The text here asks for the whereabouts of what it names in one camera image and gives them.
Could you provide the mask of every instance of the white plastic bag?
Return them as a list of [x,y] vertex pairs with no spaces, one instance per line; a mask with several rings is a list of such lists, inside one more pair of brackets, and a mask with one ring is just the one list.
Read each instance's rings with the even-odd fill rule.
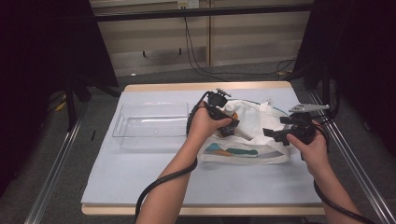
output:
[[262,128],[282,130],[279,117],[288,116],[271,106],[270,102],[256,104],[244,100],[230,100],[240,120],[234,135],[210,136],[198,154],[200,161],[218,161],[237,164],[269,164],[290,160],[290,147],[276,143],[274,138],[264,136]]

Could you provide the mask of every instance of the forearm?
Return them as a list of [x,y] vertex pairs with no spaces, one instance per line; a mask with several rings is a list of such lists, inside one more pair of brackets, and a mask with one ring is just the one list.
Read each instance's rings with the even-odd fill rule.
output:
[[[159,178],[191,166],[202,143],[202,140],[188,139]],[[190,174],[186,174],[153,189],[143,203],[136,223],[175,223],[189,180]]]
[[[320,188],[320,191],[331,202],[345,208],[350,212],[358,215],[360,214],[358,208],[352,202],[347,191],[341,185],[340,181],[331,168],[321,171],[320,174],[314,174],[314,178],[315,182]],[[326,203],[324,204],[324,209],[329,223],[360,223],[359,221],[351,217],[347,217],[346,215],[334,210]]]

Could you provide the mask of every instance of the person's left hand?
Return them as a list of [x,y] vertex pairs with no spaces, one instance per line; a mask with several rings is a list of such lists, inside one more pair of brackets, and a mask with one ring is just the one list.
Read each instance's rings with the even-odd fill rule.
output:
[[200,108],[196,111],[189,131],[189,138],[199,138],[201,141],[205,141],[206,138],[210,137],[217,128],[224,127],[231,123],[231,119],[220,119],[214,120],[210,118],[207,110],[204,106],[204,102],[200,103]]

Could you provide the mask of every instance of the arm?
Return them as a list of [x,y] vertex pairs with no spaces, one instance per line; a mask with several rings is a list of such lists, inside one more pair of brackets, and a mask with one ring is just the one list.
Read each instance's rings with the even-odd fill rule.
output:
[[[323,135],[317,131],[314,141],[306,145],[291,134],[287,135],[288,140],[301,151],[307,163],[309,173],[314,177],[320,191],[333,203],[355,213],[360,214],[358,208],[350,199],[347,191],[341,185],[327,157],[326,141]],[[329,223],[360,223],[359,221],[347,217],[338,211],[324,204],[326,218]]]
[[[193,164],[206,138],[231,119],[213,120],[204,107],[198,109],[192,120],[190,134],[176,156],[159,177],[172,174]],[[142,205],[136,223],[175,223],[184,200],[190,174],[161,184],[153,189]]]

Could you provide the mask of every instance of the transparent plastic bin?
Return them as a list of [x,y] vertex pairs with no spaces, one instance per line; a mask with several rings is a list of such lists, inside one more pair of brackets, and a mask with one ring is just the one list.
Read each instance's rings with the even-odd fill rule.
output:
[[134,152],[175,152],[186,139],[187,103],[123,105],[113,137]]

